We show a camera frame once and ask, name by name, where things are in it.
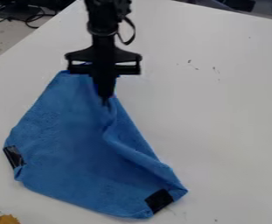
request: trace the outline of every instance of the yellow object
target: yellow object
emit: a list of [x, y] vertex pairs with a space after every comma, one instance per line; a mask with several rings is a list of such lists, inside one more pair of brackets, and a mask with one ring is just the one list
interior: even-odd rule
[[0, 224], [20, 224], [17, 218], [14, 218], [11, 214], [3, 215], [0, 217]]

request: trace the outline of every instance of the towel label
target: towel label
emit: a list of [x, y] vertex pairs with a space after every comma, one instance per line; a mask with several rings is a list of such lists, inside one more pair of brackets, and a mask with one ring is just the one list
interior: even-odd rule
[[168, 206], [170, 203], [172, 203], [173, 198], [166, 190], [162, 189], [158, 192], [151, 194], [151, 196], [149, 196], [145, 201], [152, 210], [152, 212], [155, 214], [158, 211], [162, 210], [164, 207]]
[[7, 146], [3, 148], [3, 152], [9, 160], [10, 165], [13, 169], [25, 164], [24, 159], [20, 155], [15, 145]]

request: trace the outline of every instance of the blue cloth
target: blue cloth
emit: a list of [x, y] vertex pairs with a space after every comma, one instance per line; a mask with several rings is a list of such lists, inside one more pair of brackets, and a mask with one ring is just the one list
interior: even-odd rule
[[174, 201], [187, 193], [118, 99], [101, 105], [87, 75], [58, 73], [12, 129], [5, 147], [14, 145], [25, 162], [14, 170], [17, 181], [101, 213], [148, 218], [153, 193], [164, 189]]

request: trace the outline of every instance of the floor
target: floor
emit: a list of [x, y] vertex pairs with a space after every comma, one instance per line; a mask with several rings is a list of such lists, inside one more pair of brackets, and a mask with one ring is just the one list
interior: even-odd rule
[[[35, 21], [33, 25], [42, 25], [47, 20], [49, 20], [48, 17], [41, 18], [39, 21]], [[0, 55], [34, 31], [19, 21], [0, 23]]]
[[[187, 2], [188, 0], [178, 0], [180, 2]], [[272, 0], [255, 0], [256, 5], [251, 14], [272, 18]], [[41, 18], [34, 22], [34, 25], [42, 25], [48, 17]], [[21, 39], [31, 34], [35, 30], [27, 27], [24, 23], [18, 21], [5, 21], [0, 24], [0, 55], [14, 46]]]

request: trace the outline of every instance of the white tabletop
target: white tabletop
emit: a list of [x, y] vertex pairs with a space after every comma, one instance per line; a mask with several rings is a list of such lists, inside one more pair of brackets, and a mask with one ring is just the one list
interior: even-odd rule
[[[143, 75], [117, 94], [189, 193], [157, 224], [272, 223], [272, 20], [164, 0], [136, 0]], [[77, 2], [0, 56], [0, 207], [25, 224], [134, 223], [47, 198], [13, 180], [2, 153], [10, 129], [63, 55], [90, 45]]]

